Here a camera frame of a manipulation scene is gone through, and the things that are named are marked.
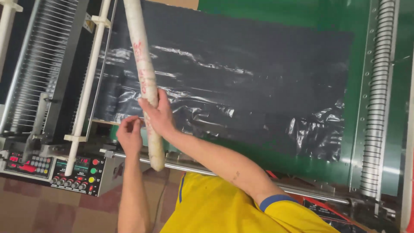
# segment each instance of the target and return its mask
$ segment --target white plastic rod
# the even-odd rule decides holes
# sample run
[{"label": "white plastic rod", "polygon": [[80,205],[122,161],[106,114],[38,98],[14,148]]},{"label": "white plastic rod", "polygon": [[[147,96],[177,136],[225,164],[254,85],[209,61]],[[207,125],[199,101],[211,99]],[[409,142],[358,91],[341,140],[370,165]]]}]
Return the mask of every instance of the white plastic rod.
[{"label": "white plastic rod", "polygon": [[7,47],[9,45],[10,33],[16,11],[21,12],[23,8],[16,4],[17,0],[0,0],[3,11],[0,19],[0,80],[3,74],[4,61],[6,60]]},{"label": "white plastic rod", "polygon": [[69,158],[67,160],[65,176],[70,176],[76,161],[76,153],[79,146],[79,137],[82,133],[83,123],[85,121],[86,110],[88,108],[89,97],[91,95],[92,84],[94,82],[96,64],[98,63],[99,51],[101,49],[102,37],[107,24],[107,17],[111,0],[103,0],[101,12],[99,13],[100,22],[97,23],[92,51],[89,58],[88,69],[86,70],[85,82],[80,95],[79,107],[75,121],[75,128],[72,137],[72,146],[70,147]]},{"label": "white plastic rod", "polygon": [[[152,66],[148,50],[147,34],[140,0],[124,0],[125,14],[137,64],[138,79],[141,86],[141,96],[147,99],[154,107],[158,106],[158,90],[155,80],[155,71]],[[162,137],[158,135],[149,123],[149,117],[144,112],[144,121],[148,136],[148,154],[151,167],[161,171],[165,167],[165,152]]]}]

